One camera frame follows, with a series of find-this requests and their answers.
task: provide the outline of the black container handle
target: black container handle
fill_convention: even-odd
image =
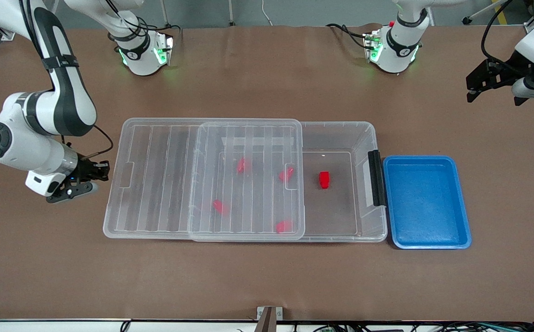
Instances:
[[[384,175],[381,169],[381,157],[379,150],[373,150],[367,153],[370,160],[370,176],[372,177],[372,192],[374,196],[374,206],[385,206],[385,187]]]

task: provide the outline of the red object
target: red object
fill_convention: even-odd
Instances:
[[[320,172],[320,187],[322,189],[328,189],[330,184],[330,174],[328,172]]]
[[[289,181],[289,178],[292,177],[294,174],[294,168],[288,167],[287,170],[281,171],[279,173],[279,179],[281,182],[285,183],[286,181]]]
[[[279,223],[275,225],[275,229],[277,233],[279,234],[285,233],[287,231],[292,231],[292,221],[290,220],[279,221]]]
[[[246,166],[246,160],[244,160],[244,157],[240,158],[238,160],[238,166],[236,166],[236,170],[238,171],[238,174],[244,173],[244,167]]]
[[[221,200],[215,200],[214,201],[214,209],[220,213],[222,216],[225,216],[228,214],[228,207],[222,203]]]

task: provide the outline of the blue tray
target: blue tray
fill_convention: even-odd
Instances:
[[[402,249],[465,249],[472,243],[452,158],[394,155],[384,160],[392,240]]]

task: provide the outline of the brown table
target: brown table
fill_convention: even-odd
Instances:
[[[286,319],[534,321],[534,100],[514,107],[503,88],[466,103],[483,29],[429,28],[399,76],[329,28],[186,30],[176,67],[150,77],[123,67],[103,30],[69,31],[115,141],[131,117],[366,120],[383,156],[456,160],[473,243],[112,240],[102,233],[110,182],[50,205],[24,186],[25,172],[0,164],[0,318],[245,319],[281,305]],[[522,36],[495,27],[488,47],[505,58]],[[27,40],[1,45],[0,110],[11,93],[49,87]],[[84,154],[107,145],[96,130],[71,141]]]

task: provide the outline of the gray floor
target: gray floor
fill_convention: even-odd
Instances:
[[[54,0],[44,0],[51,8]],[[468,0],[449,8],[434,8],[435,25],[461,25],[465,16],[488,6],[491,0]],[[165,0],[169,21],[182,28],[228,27],[228,0]],[[268,25],[261,11],[261,0],[232,0],[236,25]],[[387,23],[396,18],[396,6],[389,0],[264,0],[264,9],[274,25],[323,26],[328,23],[358,26]],[[148,0],[134,11],[153,25],[164,25],[160,0]],[[473,24],[486,24],[494,11],[477,17]],[[59,0],[56,14],[66,29],[102,28],[98,23]],[[523,0],[505,10],[508,24],[521,24],[530,17]]]

